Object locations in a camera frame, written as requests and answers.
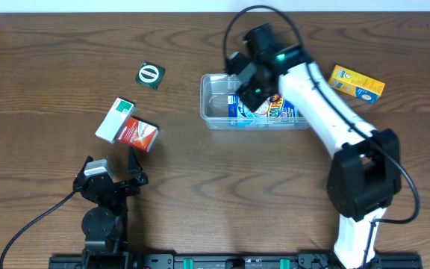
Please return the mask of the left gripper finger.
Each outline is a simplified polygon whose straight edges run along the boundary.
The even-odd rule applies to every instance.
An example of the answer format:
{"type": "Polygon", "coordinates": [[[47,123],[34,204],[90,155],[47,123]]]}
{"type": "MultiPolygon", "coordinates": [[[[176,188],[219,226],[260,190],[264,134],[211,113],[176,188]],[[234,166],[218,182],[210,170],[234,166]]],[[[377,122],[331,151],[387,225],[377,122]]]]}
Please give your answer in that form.
{"type": "Polygon", "coordinates": [[[128,172],[131,174],[132,179],[137,182],[147,182],[147,174],[137,160],[136,152],[132,147],[128,151],[128,172]]]}
{"type": "Polygon", "coordinates": [[[82,175],[84,175],[84,171],[86,169],[87,164],[90,163],[90,162],[92,162],[92,161],[93,161],[93,158],[90,155],[88,155],[87,158],[86,158],[86,160],[85,160],[85,162],[84,162],[83,167],[81,168],[81,174],[82,175]]]}

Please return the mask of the blue fever patch box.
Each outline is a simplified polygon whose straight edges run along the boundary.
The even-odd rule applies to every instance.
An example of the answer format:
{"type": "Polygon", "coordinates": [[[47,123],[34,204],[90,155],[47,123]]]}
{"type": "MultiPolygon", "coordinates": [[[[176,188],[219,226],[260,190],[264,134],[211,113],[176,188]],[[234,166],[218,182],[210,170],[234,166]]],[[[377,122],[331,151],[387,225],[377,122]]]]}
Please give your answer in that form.
{"type": "Polygon", "coordinates": [[[263,126],[276,123],[294,123],[300,117],[299,110],[279,94],[269,97],[252,112],[239,96],[228,94],[228,117],[239,126],[263,126]]]}

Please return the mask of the yellow medicine box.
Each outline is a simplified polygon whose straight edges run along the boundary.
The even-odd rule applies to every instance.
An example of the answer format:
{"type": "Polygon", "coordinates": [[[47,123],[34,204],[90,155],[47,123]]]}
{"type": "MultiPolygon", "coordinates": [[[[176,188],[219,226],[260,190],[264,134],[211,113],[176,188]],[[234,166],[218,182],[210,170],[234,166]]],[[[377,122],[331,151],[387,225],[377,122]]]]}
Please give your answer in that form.
{"type": "Polygon", "coordinates": [[[371,104],[379,99],[385,87],[384,82],[339,65],[333,69],[328,84],[335,90],[371,104]]]}

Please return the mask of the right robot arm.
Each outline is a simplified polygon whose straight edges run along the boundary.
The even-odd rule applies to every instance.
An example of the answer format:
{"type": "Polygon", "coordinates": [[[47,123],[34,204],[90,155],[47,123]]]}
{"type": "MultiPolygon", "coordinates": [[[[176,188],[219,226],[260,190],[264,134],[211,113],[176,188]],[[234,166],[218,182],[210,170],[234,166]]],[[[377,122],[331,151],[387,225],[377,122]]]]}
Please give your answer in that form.
{"type": "Polygon", "coordinates": [[[225,59],[226,72],[241,81],[239,100],[251,112],[270,99],[288,101],[319,136],[331,156],[328,197],[340,214],[334,254],[341,266],[361,268],[374,259],[377,224],[401,189],[398,137],[360,118],[301,43],[284,45],[270,24],[253,28],[243,42],[246,55],[225,59]]]}

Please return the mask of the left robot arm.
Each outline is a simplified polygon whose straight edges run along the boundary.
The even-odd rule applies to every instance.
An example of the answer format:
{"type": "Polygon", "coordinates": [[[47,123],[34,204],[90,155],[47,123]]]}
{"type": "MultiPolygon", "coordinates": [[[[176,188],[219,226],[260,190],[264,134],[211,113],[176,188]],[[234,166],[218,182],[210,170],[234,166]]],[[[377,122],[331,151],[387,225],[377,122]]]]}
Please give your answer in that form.
{"type": "Polygon", "coordinates": [[[108,160],[95,161],[89,156],[75,177],[73,190],[96,204],[81,222],[85,248],[92,253],[117,253],[126,244],[127,199],[149,183],[132,148],[128,151],[128,174],[129,179],[116,182],[108,160]]]}

